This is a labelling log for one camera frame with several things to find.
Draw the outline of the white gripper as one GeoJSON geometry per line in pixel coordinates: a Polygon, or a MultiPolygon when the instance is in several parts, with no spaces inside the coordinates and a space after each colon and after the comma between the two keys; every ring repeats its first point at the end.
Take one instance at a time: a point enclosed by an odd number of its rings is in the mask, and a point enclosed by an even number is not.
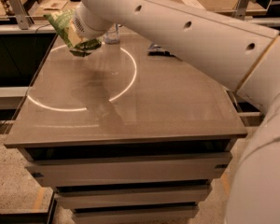
{"type": "Polygon", "coordinates": [[[106,21],[89,11],[83,3],[79,3],[74,11],[73,24],[77,32],[88,39],[94,39],[108,31],[113,23],[106,21]]]}

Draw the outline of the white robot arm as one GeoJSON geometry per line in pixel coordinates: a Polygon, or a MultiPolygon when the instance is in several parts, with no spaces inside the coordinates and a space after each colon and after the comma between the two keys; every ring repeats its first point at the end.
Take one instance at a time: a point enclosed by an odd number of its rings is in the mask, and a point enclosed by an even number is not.
{"type": "Polygon", "coordinates": [[[81,0],[76,16],[87,38],[119,23],[264,114],[238,162],[224,224],[280,224],[280,33],[170,0],[81,0]]]}

